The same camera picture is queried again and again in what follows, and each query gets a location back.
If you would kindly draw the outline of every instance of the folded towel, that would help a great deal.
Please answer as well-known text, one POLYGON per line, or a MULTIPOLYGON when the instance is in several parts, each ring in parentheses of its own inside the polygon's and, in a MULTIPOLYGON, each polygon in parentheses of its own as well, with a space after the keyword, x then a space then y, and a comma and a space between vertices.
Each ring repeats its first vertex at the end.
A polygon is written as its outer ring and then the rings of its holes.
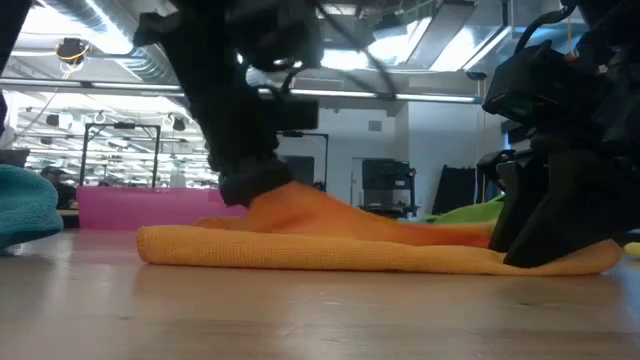
POLYGON ((60 232, 57 202, 56 189, 46 179, 0 165, 0 250, 60 232))
POLYGON ((151 264, 495 275, 595 274, 615 266, 622 252, 603 241, 521 269, 486 249, 491 231, 491 224, 400 224, 291 183, 255 199, 247 218, 141 228, 137 243, 151 264))

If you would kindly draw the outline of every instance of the yellow cloth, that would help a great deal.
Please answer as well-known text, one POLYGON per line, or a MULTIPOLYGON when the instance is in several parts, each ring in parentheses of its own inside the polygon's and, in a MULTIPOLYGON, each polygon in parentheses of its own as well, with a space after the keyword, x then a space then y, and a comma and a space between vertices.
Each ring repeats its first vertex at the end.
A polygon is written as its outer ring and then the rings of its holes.
POLYGON ((521 269, 486 249, 490 236, 491 225, 399 224, 291 183, 255 199, 247 218, 141 228, 137 242, 140 257, 151 264, 447 274, 596 274, 622 254, 608 240, 521 269))

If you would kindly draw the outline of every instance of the green cloth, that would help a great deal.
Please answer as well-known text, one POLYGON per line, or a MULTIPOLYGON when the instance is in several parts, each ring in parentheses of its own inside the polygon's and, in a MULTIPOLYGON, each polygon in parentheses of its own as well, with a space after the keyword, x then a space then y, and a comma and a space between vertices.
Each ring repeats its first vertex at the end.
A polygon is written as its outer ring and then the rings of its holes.
POLYGON ((482 204, 475 204, 455 209, 439 216, 429 216, 431 223, 436 225, 451 224, 486 224, 496 222, 504 205, 504 196, 482 204))

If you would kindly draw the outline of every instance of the black mount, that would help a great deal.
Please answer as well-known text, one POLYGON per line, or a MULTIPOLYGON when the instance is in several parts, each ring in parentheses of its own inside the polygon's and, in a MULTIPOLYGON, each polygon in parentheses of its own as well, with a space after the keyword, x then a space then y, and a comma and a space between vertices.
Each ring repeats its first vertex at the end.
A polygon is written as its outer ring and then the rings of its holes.
POLYGON ((625 164, 589 150, 511 150, 479 168, 506 190, 489 247, 518 267, 546 264, 640 227, 640 183, 625 164))

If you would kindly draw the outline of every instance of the wooden table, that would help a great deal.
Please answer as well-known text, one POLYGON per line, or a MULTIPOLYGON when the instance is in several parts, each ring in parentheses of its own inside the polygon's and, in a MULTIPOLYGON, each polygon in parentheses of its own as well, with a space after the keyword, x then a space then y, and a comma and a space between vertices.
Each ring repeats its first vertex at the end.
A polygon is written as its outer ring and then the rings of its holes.
POLYGON ((639 274, 145 266, 131 233, 67 232, 0 258, 0 358, 637 360, 639 274))

